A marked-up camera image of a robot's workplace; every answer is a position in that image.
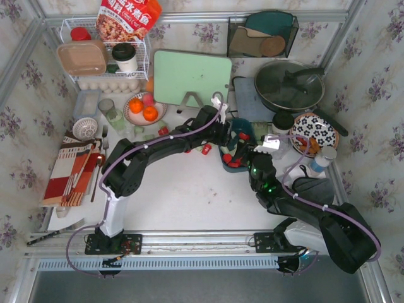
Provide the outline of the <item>teal plastic storage basket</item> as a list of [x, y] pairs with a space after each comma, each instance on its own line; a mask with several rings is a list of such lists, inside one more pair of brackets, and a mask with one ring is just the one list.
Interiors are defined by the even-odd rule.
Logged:
[[239, 133], [245, 133], [250, 136], [250, 139], [248, 142], [252, 143], [252, 147], [255, 147], [257, 145], [257, 141], [254, 135], [253, 127], [251, 126], [251, 123], [245, 119], [242, 118], [234, 118], [231, 119], [232, 121], [232, 140], [227, 146], [219, 146], [219, 153], [220, 153], [220, 158], [222, 161], [222, 166], [223, 169], [227, 172], [230, 173], [238, 173], [238, 172], [245, 172], [247, 170], [247, 163], [246, 164], [241, 164], [240, 167], [238, 168], [231, 168], [226, 166], [226, 164], [222, 160], [222, 156], [226, 153], [231, 154], [234, 156], [237, 148], [237, 143], [240, 140], [239, 139]]

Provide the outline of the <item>grey fluffy cloth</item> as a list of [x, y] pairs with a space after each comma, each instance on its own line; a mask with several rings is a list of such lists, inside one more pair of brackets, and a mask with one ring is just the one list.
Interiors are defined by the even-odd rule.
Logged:
[[307, 173], [305, 165], [299, 165], [304, 177], [298, 177], [292, 183], [292, 190], [300, 198], [306, 199], [318, 205], [330, 205], [335, 198], [333, 183], [328, 178], [314, 178]]

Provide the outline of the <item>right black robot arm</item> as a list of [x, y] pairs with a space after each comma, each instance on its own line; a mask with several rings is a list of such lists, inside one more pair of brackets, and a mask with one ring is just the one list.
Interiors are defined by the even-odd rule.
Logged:
[[381, 243], [359, 210], [350, 203], [333, 204], [329, 179], [298, 177], [288, 187], [276, 178], [273, 158], [262, 145], [242, 142], [236, 160], [247, 167], [249, 183], [260, 204], [286, 220], [276, 227], [281, 244], [327, 254], [346, 273], [378, 260]]

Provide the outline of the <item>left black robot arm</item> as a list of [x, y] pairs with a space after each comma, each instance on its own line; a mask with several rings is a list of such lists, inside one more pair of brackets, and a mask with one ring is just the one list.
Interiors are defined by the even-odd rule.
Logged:
[[227, 107], [222, 102], [206, 105], [195, 118], [152, 140], [137, 143], [120, 140], [102, 169], [99, 187], [107, 197], [96, 233], [111, 239], [123, 232], [129, 197], [140, 187], [148, 165], [177, 153], [190, 152], [205, 143], [226, 145], [231, 139]]

